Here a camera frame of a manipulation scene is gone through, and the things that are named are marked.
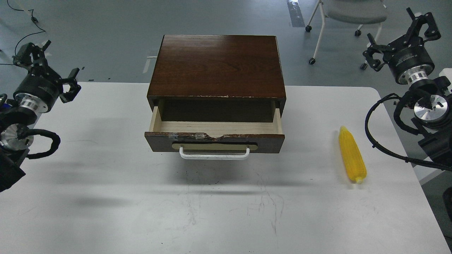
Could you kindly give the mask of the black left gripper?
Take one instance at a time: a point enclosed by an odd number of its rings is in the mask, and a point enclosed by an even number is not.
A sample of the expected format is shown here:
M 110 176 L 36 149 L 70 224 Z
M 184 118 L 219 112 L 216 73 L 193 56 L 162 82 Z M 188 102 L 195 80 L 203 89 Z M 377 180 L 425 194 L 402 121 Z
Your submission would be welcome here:
M 36 114 L 49 112 L 58 97 L 62 103 L 73 101 L 81 91 L 76 80 L 79 68 L 74 68 L 65 79 L 52 69 L 48 70 L 45 50 L 50 44 L 51 41 L 48 40 L 41 48 L 29 42 L 21 46 L 19 52 L 13 56 L 13 64 L 28 71 L 13 97 L 19 107 L 28 108 Z M 70 89 L 63 92 L 63 85 L 69 85 Z

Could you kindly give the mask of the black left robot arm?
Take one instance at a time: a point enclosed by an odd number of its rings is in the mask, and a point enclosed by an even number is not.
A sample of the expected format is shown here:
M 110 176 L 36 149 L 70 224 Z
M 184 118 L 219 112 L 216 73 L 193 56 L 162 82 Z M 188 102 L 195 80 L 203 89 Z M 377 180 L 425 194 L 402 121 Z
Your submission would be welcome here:
M 61 138 L 45 129 L 33 129 L 41 114 L 49 112 L 55 102 L 74 100 L 81 91 L 76 76 L 79 68 L 74 68 L 67 78 L 62 78 L 48 64 L 45 51 L 51 44 L 42 47 L 30 42 L 23 45 L 13 56 L 15 66 L 27 70 L 27 75 L 13 93 L 12 98 L 1 94 L 0 114 L 0 190 L 5 191 L 24 177 L 20 168 L 28 159 L 39 159 L 52 155 L 61 143 Z M 34 137 L 40 135 L 52 140 L 48 151 L 30 154 Z

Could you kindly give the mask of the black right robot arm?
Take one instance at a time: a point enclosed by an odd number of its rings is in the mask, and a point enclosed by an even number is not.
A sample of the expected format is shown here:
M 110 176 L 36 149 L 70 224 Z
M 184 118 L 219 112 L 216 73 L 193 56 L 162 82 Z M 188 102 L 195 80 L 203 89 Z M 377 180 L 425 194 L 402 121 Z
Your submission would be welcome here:
M 445 77 L 430 79 L 435 65 L 425 42 L 441 38 L 431 12 L 416 16 L 407 8 L 412 23 L 406 34 L 387 45 L 378 45 L 368 34 L 370 46 L 363 52 L 367 63 L 375 71 L 388 65 L 394 80 L 399 85 L 408 85 L 408 91 L 400 97 L 391 93 L 378 100 L 368 111 L 365 119 L 365 133 L 374 148 L 381 152 L 429 168 L 451 171 L 451 92 L 450 80 Z M 400 129 L 413 135 L 422 135 L 418 145 L 430 161 L 396 154 L 379 144 L 368 127 L 372 112 L 387 100 L 396 99 L 393 119 Z

